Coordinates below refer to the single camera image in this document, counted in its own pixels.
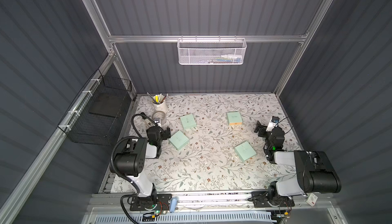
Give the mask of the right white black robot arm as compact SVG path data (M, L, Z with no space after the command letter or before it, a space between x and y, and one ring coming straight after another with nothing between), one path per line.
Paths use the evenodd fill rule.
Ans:
M273 117L267 126L259 121L254 132L264 139L263 151L269 163L292 166L293 178L273 181L266 193L260 196L272 205L289 200L293 196L308 193L339 193L342 184L325 152L283 149L286 133L279 126L278 117Z

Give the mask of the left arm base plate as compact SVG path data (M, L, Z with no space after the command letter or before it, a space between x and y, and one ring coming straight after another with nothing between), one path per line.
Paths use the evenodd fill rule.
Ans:
M133 197L127 200L130 211L169 210L171 194L157 194L149 197Z

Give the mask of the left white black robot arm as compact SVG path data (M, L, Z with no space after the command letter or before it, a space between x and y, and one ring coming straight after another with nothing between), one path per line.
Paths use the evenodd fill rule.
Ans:
M144 201L157 201L157 190L144 173L147 159L158 159L162 152L162 141L171 137L170 128L152 126L147 137L127 136L114 146L110 156L110 171L130 183L134 197Z

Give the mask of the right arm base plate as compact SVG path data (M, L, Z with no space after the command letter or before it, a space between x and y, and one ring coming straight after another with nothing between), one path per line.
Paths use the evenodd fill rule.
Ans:
M268 191L253 191L247 201L252 202L255 208L288 207L295 206L295 202L288 196L279 196Z

